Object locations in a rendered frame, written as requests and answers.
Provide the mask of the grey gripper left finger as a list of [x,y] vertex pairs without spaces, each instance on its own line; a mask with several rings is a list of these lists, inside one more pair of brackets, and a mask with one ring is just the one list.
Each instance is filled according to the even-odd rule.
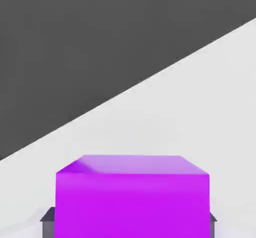
[[55,238],[55,207],[39,208],[28,219],[25,238]]

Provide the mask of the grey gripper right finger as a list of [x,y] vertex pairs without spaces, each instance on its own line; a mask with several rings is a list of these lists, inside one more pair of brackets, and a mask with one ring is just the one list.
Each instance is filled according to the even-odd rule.
[[210,212],[210,238],[230,238],[229,219],[221,214]]

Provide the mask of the small purple cube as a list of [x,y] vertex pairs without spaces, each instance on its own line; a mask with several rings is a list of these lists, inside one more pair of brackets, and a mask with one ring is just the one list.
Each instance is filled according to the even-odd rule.
[[177,155],[84,155],[56,173],[54,238],[211,238],[209,177]]

